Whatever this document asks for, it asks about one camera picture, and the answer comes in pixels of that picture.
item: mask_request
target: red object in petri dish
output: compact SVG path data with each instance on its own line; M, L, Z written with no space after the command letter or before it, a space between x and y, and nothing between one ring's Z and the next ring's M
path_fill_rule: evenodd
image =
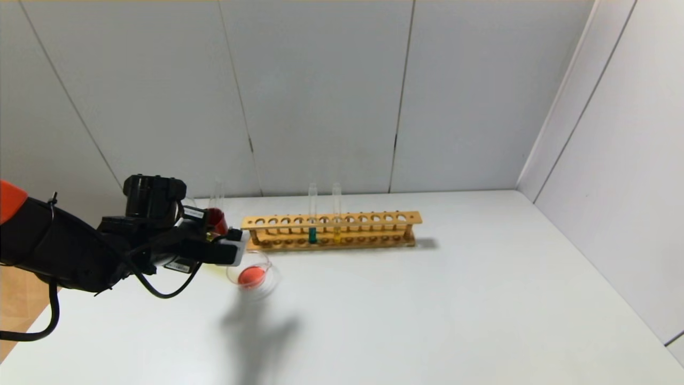
M237 283L243 288L255 288L263 282L266 271L259 266L249 266L237 278Z

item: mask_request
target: test tube rack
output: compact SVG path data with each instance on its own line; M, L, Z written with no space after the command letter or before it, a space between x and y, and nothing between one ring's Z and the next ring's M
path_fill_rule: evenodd
M242 230L249 230L248 250L301 251L316 249L366 249L416 245L413 225L423 222L417 211L348 212L339 221L333 214L246 216ZM317 242L308 241L308 229L316 228ZM340 241L334 241L334 229Z

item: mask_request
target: green liquid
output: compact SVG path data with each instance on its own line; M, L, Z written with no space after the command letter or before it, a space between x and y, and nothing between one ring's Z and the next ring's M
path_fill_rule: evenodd
M308 229L308 242L316 243L316 227L310 227Z

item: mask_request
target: robotic arm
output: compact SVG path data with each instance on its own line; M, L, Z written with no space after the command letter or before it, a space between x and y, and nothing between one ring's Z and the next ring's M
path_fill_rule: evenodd
M57 193L44 203L2 181L0 262L48 283L52 319L42 332L0 332L0 339L29 341L50 334L59 319L58 286L99 294L134 275L150 293L171 298L185 289L202 263L240 263L248 233L216 226L212 216L222 219L217 209L183 206L186 186L181 180L132 175L123 191L125 216L105 216L94 229L55 207ZM189 277L178 290L162 294L144 276L155 274L157 266Z

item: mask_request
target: white table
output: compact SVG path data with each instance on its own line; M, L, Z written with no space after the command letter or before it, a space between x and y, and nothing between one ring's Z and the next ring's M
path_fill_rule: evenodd
M520 193L343 199L345 212L419 210L418 247L274 254L280 285L257 302L215 266L170 300L134 278L97 298L63 290L57 330L18 344L1 383L684 384L679 363ZM307 207L306 197L224 205L236 226ZM162 269L153 283L171 291L185 277Z

